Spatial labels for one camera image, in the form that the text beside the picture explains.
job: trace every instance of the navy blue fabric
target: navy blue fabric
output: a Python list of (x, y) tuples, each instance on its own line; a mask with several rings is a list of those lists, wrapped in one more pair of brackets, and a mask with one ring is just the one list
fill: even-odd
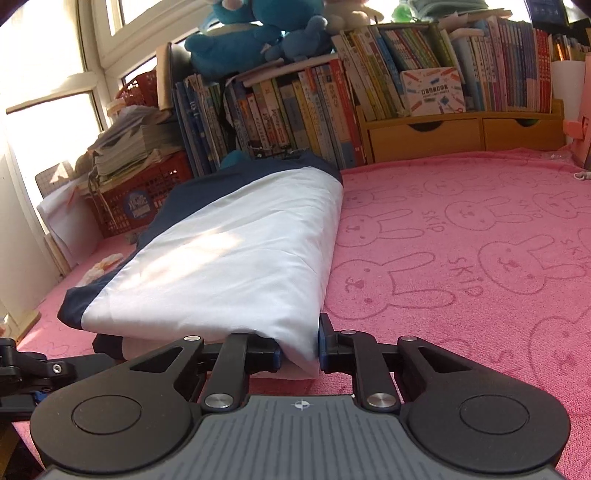
[[(140, 235), (134, 253), (118, 268), (93, 283), (85, 287), (75, 287), (68, 290), (57, 317), (66, 325), (82, 330), (82, 315), (88, 305), (114, 276), (158, 235), (215, 200), (225, 197), (255, 180), (279, 171), (297, 170), (303, 167), (318, 168), (343, 183), (340, 172), (336, 168), (312, 153), (304, 153), (299, 158), (289, 160), (262, 158), (243, 161), (213, 175), (178, 185), (170, 192), (148, 229)], [(113, 356), (113, 350), (105, 351), (101, 349), (101, 351)]]

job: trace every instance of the stack of books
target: stack of books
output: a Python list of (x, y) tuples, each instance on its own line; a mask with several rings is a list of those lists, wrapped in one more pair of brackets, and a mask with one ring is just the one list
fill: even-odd
[(311, 150), (339, 169), (365, 163), (336, 54), (257, 69), (222, 87), (194, 74), (176, 84), (175, 101), (196, 177), (217, 171), (237, 147), (258, 158)]
[(548, 42), (551, 44), (552, 61), (585, 61), (585, 55), (591, 52), (591, 47), (579, 43), (575, 38), (568, 38), (566, 35), (551, 35), (548, 37)]
[(332, 38), (367, 121), (408, 116), (403, 71), (458, 68), (445, 30), (436, 23), (379, 24)]
[(465, 80), (466, 103), (479, 111), (551, 109), (548, 35), (527, 22), (488, 17), (449, 34)]

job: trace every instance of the white fabric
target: white fabric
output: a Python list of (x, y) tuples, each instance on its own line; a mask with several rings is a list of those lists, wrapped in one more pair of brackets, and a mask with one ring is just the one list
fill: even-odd
[(83, 329), (128, 337), (126, 358), (186, 335), (253, 332), (292, 363), (279, 377), (317, 376), (342, 197), (335, 178), (306, 167), (207, 205), (140, 251), (86, 309)]

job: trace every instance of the bookshelf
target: bookshelf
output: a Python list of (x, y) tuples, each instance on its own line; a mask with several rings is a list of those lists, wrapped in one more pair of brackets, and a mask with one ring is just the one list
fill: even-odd
[(476, 150), (558, 150), (565, 144), (561, 100), (552, 101), (551, 113), (466, 112), (368, 122), (358, 106), (357, 116), (368, 164)]

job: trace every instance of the pink blanket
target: pink blanket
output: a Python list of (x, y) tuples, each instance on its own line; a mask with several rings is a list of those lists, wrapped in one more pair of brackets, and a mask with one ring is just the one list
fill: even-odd
[[(346, 194), (325, 308), (336, 329), (370, 332), (382, 342), (417, 335), (551, 392), (573, 423), (560, 471), (587, 480), (591, 181), (575, 180), (579, 170), (519, 150), (343, 172)], [(59, 286), (40, 306), (44, 317), (26, 349), (51, 356), (87, 351), (92, 334), (55, 320), (64, 292)], [(251, 391), (351, 388), (344, 375), (324, 375), (254, 380)]]

